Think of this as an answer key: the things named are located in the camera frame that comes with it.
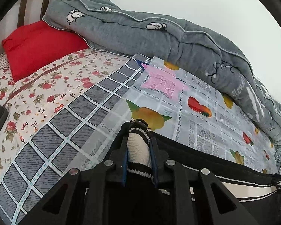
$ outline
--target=embroidered white flower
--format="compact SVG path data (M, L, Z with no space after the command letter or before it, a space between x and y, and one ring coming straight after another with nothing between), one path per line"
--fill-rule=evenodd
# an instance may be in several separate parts
M79 10L75 9L69 12L68 16L67 16L67 21L68 23L72 23L72 22L76 22L76 19L80 18L80 17L84 17L84 13L80 12Z
M166 28L167 25L164 23L149 23L147 29L149 30L160 30Z
M111 9L109 7L101 7L100 10L102 10L102 11L111 11Z

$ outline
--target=white knit fabric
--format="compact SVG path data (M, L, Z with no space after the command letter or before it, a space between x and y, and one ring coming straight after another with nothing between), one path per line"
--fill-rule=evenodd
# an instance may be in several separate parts
M130 133L128 136L127 148L129 162L140 163L152 168L149 147L140 135Z

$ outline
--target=headboard slat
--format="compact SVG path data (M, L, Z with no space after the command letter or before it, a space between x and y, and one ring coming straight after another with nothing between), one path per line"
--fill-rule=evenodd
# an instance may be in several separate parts
M24 25L26 4L27 4L27 0L21 0L20 8L19 8L19 15L18 15L18 28L20 26Z
M43 16L45 15L48 5L49 5L49 0L43 0L40 20L42 20Z

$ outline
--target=bed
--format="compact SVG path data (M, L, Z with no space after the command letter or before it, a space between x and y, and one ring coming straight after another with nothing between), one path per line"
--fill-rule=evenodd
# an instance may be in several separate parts
M48 5L43 0L41 18ZM160 87L161 78L170 86ZM165 60L88 48L14 82L0 54L0 105L9 112L0 132L2 220L19 223L70 168L101 162L133 114L130 103L161 114L164 125L152 130L182 145L260 173L280 172L273 141L228 95Z

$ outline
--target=red heart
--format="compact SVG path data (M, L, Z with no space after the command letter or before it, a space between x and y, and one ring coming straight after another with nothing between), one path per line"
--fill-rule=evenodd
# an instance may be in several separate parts
M252 142L251 138L245 134L245 132L242 132L242 136L244 138L244 141L248 144L248 145L254 145L254 143Z
M201 113L201 105L195 98L189 97L187 104L194 111Z

